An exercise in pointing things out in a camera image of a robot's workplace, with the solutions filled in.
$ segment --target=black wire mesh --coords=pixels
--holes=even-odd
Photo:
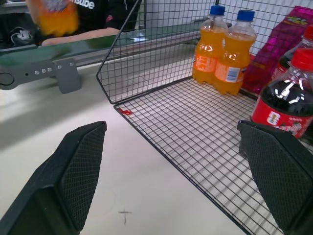
[[[136,0],[97,74],[109,101],[117,103],[191,76],[193,40],[200,38],[200,24],[216,2],[226,7],[225,21],[232,24],[240,9],[256,11],[253,28],[258,36],[250,49],[254,55],[294,6],[313,8],[312,0]]]
[[[115,108],[244,232],[282,235],[239,155],[236,126],[249,119],[254,105],[245,95],[220,95],[187,79]],[[126,110],[132,114],[122,114]]]
[[[191,75],[199,28],[214,0],[138,0],[136,27],[121,33],[97,78],[111,103]]]
[[[126,23],[135,30],[116,37],[97,78],[115,109],[244,232],[281,235],[239,155],[237,122],[255,100],[189,79],[200,24],[216,2],[227,23],[240,9],[256,11],[254,55],[294,6],[313,8],[312,0],[137,0]]]
[[[220,4],[226,7],[225,21],[232,24],[235,24],[237,13],[240,9],[255,11],[252,26],[257,33],[257,38],[250,49],[250,53],[253,55],[259,52],[267,42],[274,27],[277,26],[295,6],[313,8],[312,0],[221,0]],[[281,47],[286,46],[283,43],[284,39],[278,40],[281,40]]]

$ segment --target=snack bag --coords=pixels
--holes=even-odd
[[[243,88],[258,94],[271,80],[279,58],[301,41],[309,24],[313,24],[313,9],[295,6],[273,29],[266,44],[251,61],[245,71]]]

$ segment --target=white surface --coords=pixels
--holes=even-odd
[[[244,234],[114,110],[94,75],[70,94],[44,79],[0,91],[0,100],[0,217],[67,132],[105,120],[99,182],[82,235]],[[126,225],[118,213],[124,209],[132,212]]]

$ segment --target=gray bracket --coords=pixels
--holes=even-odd
[[[11,90],[20,84],[36,81],[42,78],[55,77],[61,93],[81,89],[76,62],[72,58],[58,61],[42,61],[21,67],[0,68],[0,89]]]

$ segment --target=red wire tie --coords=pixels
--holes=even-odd
[[[118,110],[120,113],[125,114],[125,115],[133,114],[132,111],[130,111],[130,110],[122,110],[121,108],[119,108]]]

